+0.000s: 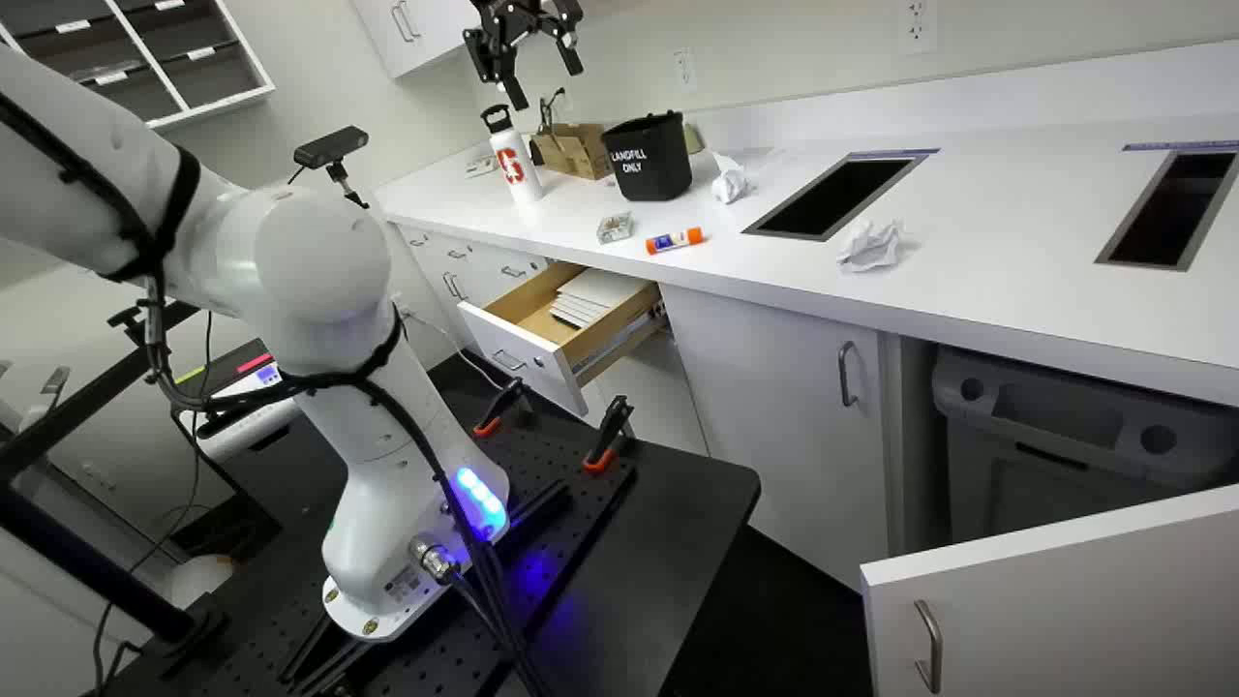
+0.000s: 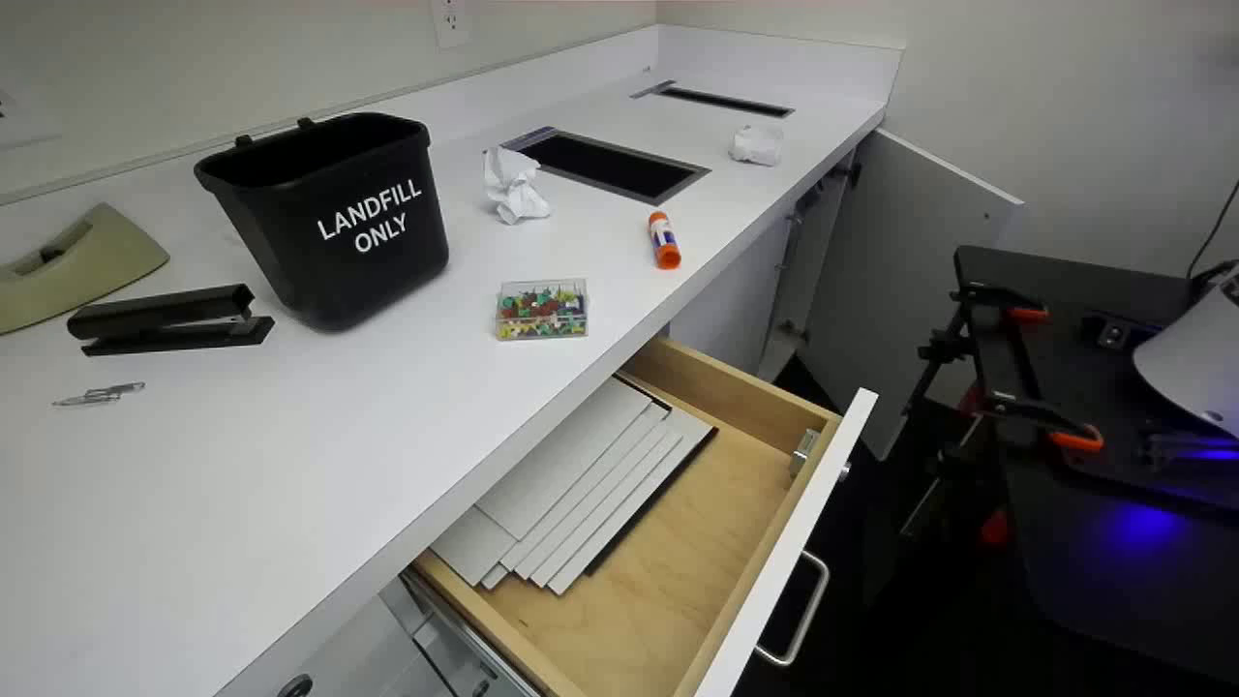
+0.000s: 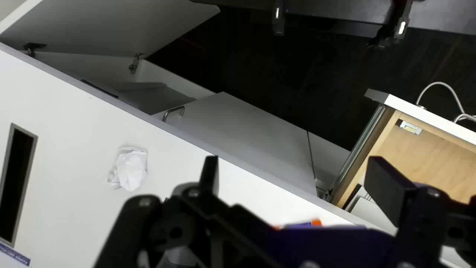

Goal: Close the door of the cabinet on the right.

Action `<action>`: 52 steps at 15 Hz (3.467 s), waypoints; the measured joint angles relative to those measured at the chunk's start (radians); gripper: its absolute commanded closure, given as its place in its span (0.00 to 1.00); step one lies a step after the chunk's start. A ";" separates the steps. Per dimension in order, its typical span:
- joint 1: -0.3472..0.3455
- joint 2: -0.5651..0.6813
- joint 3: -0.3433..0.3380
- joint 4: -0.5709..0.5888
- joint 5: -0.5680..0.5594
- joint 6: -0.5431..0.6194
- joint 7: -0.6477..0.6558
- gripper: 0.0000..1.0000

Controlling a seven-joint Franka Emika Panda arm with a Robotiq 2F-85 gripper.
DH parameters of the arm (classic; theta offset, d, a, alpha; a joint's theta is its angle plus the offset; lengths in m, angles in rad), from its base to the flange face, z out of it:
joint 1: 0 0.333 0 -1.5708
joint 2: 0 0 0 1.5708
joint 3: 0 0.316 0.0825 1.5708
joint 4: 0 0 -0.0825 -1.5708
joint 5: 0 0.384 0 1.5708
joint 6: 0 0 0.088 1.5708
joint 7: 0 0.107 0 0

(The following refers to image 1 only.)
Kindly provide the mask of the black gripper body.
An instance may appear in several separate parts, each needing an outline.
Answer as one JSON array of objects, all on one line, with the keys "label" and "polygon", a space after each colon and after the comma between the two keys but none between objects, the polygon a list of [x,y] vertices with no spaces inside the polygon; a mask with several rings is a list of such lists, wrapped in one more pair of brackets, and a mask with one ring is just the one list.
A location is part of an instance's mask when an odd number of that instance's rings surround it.
[{"label": "black gripper body", "polygon": [[466,50],[483,83],[515,72],[515,54],[528,34],[577,34],[585,19],[577,0],[474,0],[477,25],[462,32]]}]

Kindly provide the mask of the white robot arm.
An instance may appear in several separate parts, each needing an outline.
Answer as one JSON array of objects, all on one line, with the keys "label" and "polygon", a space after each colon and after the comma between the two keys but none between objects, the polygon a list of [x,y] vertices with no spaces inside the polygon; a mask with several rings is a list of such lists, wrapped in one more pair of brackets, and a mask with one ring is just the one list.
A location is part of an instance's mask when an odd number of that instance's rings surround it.
[{"label": "white robot arm", "polygon": [[328,618],[407,635],[443,593],[504,605],[511,475],[431,382],[391,302],[378,212],[309,186],[243,189],[67,72],[0,50],[0,235],[243,320],[275,391],[345,462],[320,540]]}]

